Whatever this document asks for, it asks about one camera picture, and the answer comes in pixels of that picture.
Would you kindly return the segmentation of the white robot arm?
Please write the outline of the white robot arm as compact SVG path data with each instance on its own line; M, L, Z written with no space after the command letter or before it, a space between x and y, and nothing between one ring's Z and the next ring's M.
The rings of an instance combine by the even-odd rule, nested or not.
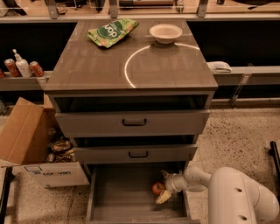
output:
M248 175L231 167L209 174L188 166L180 174L162 172L164 187L156 202L165 203L182 191L208 190L208 224L264 224L279 214L277 196Z

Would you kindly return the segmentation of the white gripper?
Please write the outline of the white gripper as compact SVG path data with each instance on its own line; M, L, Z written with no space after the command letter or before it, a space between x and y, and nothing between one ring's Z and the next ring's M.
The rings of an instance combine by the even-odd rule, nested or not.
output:
M165 203L171 196L172 193L179 193L185 189L185 178L182 174L170 174L167 171L162 170L162 175L165 178L165 188L156 199L158 205Z

